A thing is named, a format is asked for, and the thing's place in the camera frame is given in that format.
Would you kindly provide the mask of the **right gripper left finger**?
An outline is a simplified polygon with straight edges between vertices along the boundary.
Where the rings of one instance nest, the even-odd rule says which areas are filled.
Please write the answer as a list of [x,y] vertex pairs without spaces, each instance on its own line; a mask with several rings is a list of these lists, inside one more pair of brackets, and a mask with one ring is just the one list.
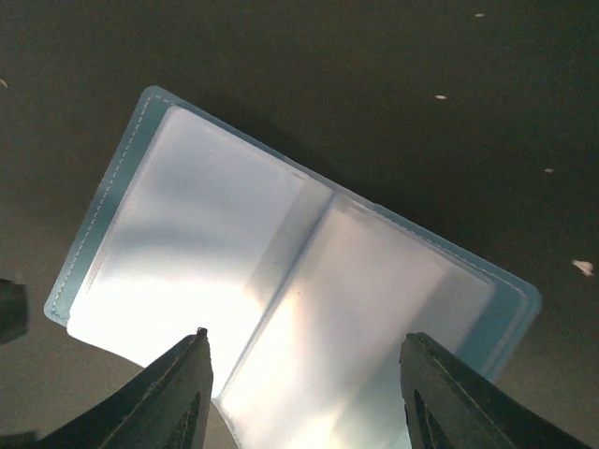
[[201,448],[212,395],[207,330],[184,337],[110,397],[33,448]]

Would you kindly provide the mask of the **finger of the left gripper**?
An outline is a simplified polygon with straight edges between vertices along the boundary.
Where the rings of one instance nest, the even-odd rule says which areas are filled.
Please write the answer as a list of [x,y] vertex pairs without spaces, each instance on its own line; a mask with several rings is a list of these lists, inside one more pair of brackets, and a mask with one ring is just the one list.
[[28,330],[28,296],[26,287],[10,280],[0,282],[0,343],[7,344]]

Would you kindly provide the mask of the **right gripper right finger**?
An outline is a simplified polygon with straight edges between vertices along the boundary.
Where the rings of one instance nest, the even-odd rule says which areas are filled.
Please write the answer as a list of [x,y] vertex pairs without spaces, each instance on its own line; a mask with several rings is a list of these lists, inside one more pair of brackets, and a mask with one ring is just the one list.
[[428,334],[402,343],[401,386],[414,448],[585,448],[515,402]]

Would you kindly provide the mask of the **blue card holder wallet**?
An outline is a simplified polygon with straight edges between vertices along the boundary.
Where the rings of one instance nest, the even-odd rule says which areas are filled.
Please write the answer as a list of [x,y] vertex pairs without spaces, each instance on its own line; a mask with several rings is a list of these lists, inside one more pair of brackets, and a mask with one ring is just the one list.
[[540,306],[522,279],[152,86],[44,312],[143,367],[205,328],[240,448],[405,448],[405,336],[494,380]]

